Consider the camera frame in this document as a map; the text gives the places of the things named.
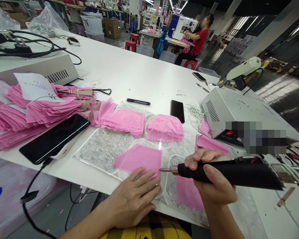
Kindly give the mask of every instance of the plastic bag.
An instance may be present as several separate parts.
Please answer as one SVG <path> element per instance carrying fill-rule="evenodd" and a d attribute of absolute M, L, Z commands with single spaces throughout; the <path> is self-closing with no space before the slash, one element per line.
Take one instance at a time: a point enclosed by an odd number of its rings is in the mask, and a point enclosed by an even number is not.
<path fill-rule="evenodd" d="M 62 34 L 64 35 L 64 33 L 60 33 L 62 31 L 69 32 L 67 25 L 52 6 L 48 2 L 44 2 L 44 5 L 45 7 L 41 14 L 34 18 L 31 22 L 26 23 L 28 29 L 33 33 L 50 38 Z"/>
<path fill-rule="evenodd" d="M 3 11 L 0 7 L 0 30 L 20 30 L 20 23 L 12 19 L 8 13 Z"/>

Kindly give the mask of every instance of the white sewing table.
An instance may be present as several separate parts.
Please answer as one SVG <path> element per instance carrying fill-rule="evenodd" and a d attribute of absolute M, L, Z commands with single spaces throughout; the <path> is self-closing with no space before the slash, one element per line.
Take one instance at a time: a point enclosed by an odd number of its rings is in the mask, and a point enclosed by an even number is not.
<path fill-rule="evenodd" d="M 99 80 L 98 88 L 112 89 L 110 97 L 116 103 L 126 101 L 127 98 L 147 101 L 151 103 L 150 106 L 132 104 L 154 114 L 169 115 L 171 100 L 180 101 L 184 106 L 189 103 L 199 105 L 207 95 L 207 92 L 196 85 L 198 80 L 192 75 L 193 71 L 190 69 L 79 35 L 67 34 L 75 36 L 80 41 L 80 46 L 69 45 L 66 40 L 62 39 L 53 39 L 52 41 L 80 56 L 82 64 L 75 66 L 80 78 L 84 79 L 87 84 L 90 84 L 93 80 Z M 73 62 L 78 62 L 76 57 L 70 56 Z M 122 66 L 122 62 L 126 63 L 126 67 L 118 67 Z M 208 82 L 216 83 L 218 81 L 216 77 L 201 74 Z M 183 91 L 186 96 L 177 96 L 179 90 Z M 258 97 L 252 90 L 246 95 Z M 186 109 L 184 109 L 184 113 L 185 119 L 188 119 L 189 114 Z M 187 128 L 192 127 L 187 123 L 185 124 Z M 297 132 L 291 126 L 288 128 L 291 134 L 297 135 Z M 43 172 L 93 190 L 111 194 L 119 185 L 118 180 L 76 158 L 72 158 L 77 149 L 94 131 L 95 128 L 93 127 L 86 129 L 65 157 L 61 160 L 53 160 Z M 0 158 L 39 170 L 40 165 L 32 164 L 19 152 L 19 148 L 23 145 L 25 143 L 9 150 L 2 150 Z M 266 156 L 266 160 L 270 163 L 278 162 L 271 156 Z M 269 239 L 299 239 L 299 188 L 297 186 L 295 188 L 296 190 L 287 200 L 287 209 L 276 206 L 279 200 L 276 191 L 251 188 L 256 207 Z M 196 221 L 161 202 L 154 201 L 154 204 L 157 206 L 157 211 L 161 213 L 199 225 Z"/>

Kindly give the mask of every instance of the smartphone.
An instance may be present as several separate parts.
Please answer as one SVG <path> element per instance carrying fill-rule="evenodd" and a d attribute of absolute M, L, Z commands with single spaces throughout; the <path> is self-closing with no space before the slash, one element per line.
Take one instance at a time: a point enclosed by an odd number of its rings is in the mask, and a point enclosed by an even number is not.
<path fill-rule="evenodd" d="M 183 103 L 172 100 L 170 102 L 170 115 L 177 117 L 181 123 L 185 123 Z"/>
<path fill-rule="evenodd" d="M 193 72 L 193 75 L 199 80 L 199 81 L 206 81 L 206 79 L 204 77 L 202 77 L 201 74 L 197 73 L 197 72 Z"/>
<path fill-rule="evenodd" d="M 31 163 L 36 165 L 41 164 L 90 124 L 90 121 L 86 120 L 83 116 L 79 114 L 72 115 L 21 147 L 19 151 L 30 160 Z"/>

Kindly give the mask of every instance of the plastic bin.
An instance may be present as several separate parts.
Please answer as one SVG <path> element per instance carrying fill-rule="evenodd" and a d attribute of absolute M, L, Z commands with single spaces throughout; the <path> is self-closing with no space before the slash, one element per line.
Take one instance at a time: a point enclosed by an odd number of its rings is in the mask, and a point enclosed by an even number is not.
<path fill-rule="evenodd" d="M 162 51 L 162 53 L 159 56 L 159 59 L 174 64 L 176 60 L 176 54 L 168 51 Z"/>
<path fill-rule="evenodd" d="M 154 49 L 148 45 L 141 45 L 140 47 L 140 54 L 145 55 L 145 56 L 149 56 L 149 57 L 153 57 L 154 55 Z"/>
<path fill-rule="evenodd" d="M 103 33 L 102 20 L 91 16 L 81 16 L 85 30 L 93 34 Z"/>
<path fill-rule="evenodd" d="M 97 40 L 100 42 L 105 42 L 104 41 L 104 33 L 90 33 L 88 31 L 85 31 L 87 38 L 93 39 L 93 40 Z"/>
<path fill-rule="evenodd" d="M 221 76 L 218 75 L 215 71 L 210 70 L 210 69 L 206 69 L 206 68 L 203 68 L 203 67 L 199 67 L 199 68 L 198 68 L 198 71 L 199 71 L 199 72 L 202 72 L 202 73 L 205 73 L 205 74 L 207 74 L 207 75 L 211 75 L 211 76 L 218 77 L 218 78 L 221 77 Z"/>
<path fill-rule="evenodd" d="M 21 226 L 26 218 L 20 204 L 20 198 L 24 195 L 30 181 L 37 172 L 35 170 L 10 163 L 0 159 L 0 235 L 1 238 L 8 236 L 15 229 Z M 46 204 L 40 204 L 54 188 L 56 178 L 50 175 L 40 173 L 34 183 L 31 191 L 39 190 L 35 199 L 26 203 L 30 214 L 33 208 L 39 211 Z"/>
<path fill-rule="evenodd" d="M 99 10 L 97 10 L 97 13 L 94 13 L 94 12 L 83 12 L 83 15 L 90 16 L 90 17 L 96 17 L 96 18 L 99 18 L 99 19 L 103 19 L 102 13 L 100 13 Z"/>

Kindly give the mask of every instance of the black handheld tool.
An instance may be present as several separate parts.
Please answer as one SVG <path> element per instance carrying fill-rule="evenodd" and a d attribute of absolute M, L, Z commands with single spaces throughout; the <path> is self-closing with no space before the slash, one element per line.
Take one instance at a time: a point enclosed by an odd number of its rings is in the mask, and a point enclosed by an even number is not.
<path fill-rule="evenodd" d="M 185 167 L 184 163 L 170 168 L 161 168 L 160 171 L 211 183 L 203 169 L 205 164 L 218 169 L 232 185 L 282 190 L 285 187 L 284 182 L 297 182 L 285 164 L 268 164 L 261 156 L 246 154 L 244 156 L 222 156 L 206 163 L 200 161 L 195 171 Z"/>

